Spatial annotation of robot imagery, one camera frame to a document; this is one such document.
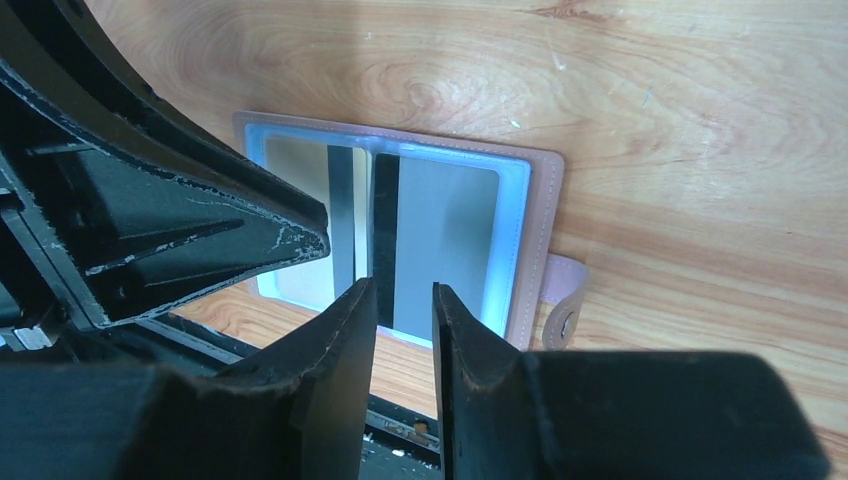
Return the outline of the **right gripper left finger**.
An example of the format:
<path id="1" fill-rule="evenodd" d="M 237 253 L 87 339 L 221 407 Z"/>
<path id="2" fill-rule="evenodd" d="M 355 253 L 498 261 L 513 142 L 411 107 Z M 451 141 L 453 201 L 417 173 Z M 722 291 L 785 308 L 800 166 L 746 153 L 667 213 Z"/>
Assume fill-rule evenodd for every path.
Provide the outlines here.
<path id="1" fill-rule="evenodd" d="M 213 377 L 153 363 L 6 363 L 5 479 L 354 479 L 376 287 Z"/>

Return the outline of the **grey credit card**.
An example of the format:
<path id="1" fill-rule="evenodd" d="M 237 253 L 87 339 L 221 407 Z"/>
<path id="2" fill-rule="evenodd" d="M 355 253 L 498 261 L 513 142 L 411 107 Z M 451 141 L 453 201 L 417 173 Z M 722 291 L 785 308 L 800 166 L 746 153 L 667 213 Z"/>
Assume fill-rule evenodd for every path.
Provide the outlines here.
<path id="1" fill-rule="evenodd" d="M 447 284 L 479 314 L 484 300 L 499 175 L 489 169 L 380 154 L 375 159 L 375 244 L 389 258 L 393 330 L 432 339 L 432 285 Z"/>

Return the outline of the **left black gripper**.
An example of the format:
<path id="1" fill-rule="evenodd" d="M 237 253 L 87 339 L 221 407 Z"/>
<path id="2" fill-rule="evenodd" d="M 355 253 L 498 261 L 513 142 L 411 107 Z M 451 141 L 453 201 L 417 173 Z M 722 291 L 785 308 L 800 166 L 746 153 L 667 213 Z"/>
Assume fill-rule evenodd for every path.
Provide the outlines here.
<path id="1" fill-rule="evenodd" d="M 1 333 L 155 318 L 329 252 L 324 207 L 237 155 L 221 168 L 137 131 L 146 95 L 84 8 L 1 5 Z"/>

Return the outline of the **pink card holder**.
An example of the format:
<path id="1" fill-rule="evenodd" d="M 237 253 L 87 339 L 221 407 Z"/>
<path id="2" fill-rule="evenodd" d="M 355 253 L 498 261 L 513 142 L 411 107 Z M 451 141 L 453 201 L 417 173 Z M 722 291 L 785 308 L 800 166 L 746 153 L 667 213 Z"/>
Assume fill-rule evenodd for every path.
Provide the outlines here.
<path id="1" fill-rule="evenodd" d="M 382 331 L 430 347 L 437 282 L 518 349 L 569 344 L 588 270 L 550 252 L 560 154 L 251 111 L 233 126 L 249 160 L 329 216 L 330 254 L 259 275 L 261 296 L 319 312 L 372 277 Z"/>

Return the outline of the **beige card with stripe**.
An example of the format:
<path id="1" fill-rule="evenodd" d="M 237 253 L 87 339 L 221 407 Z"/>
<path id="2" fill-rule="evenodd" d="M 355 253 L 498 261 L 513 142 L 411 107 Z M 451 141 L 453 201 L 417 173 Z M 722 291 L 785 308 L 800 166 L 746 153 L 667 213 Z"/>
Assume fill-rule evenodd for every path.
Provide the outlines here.
<path id="1" fill-rule="evenodd" d="M 258 293 L 322 311 L 358 277 L 358 228 L 369 154 L 350 144 L 280 135 L 265 140 L 263 147 L 266 170 L 313 201 L 323 242 L 314 259 L 260 275 Z"/>

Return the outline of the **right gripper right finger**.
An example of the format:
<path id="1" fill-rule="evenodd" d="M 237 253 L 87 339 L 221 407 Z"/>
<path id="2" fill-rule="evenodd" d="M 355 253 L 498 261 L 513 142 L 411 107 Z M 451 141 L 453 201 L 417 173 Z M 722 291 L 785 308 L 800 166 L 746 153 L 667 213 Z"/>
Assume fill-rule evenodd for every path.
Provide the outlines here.
<path id="1" fill-rule="evenodd" d="M 824 479 L 787 384 L 726 351 L 520 351 L 435 284 L 448 479 Z"/>

